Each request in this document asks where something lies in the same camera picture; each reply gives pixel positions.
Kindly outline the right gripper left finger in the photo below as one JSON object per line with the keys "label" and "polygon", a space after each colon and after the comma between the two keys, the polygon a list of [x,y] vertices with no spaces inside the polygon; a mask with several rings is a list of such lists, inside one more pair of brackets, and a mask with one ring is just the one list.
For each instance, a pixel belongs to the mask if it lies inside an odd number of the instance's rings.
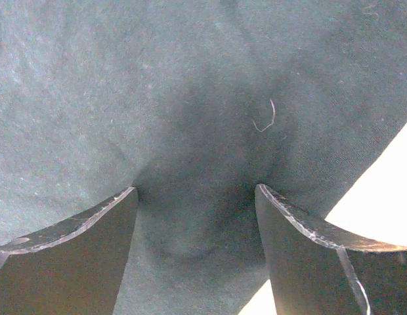
{"label": "right gripper left finger", "polygon": [[136,188],[0,245],[0,314],[112,314],[127,264]]}

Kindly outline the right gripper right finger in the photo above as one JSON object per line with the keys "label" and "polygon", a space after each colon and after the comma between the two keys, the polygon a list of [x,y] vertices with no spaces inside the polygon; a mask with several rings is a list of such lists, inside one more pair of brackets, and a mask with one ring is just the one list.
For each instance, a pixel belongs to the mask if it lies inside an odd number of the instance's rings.
{"label": "right gripper right finger", "polygon": [[407,314],[407,247],[346,231],[265,184],[255,208],[278,314]]}

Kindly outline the black t shirt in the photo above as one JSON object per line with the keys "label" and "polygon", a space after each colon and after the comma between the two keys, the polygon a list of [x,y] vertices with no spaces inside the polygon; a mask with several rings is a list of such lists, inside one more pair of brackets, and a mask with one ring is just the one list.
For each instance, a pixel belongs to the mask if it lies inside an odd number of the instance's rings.
{"label": "black t shirt", "polygon": [[115,313],[237,314],[406,122],[407,1],[0,1],[0,245],[135,186]]}

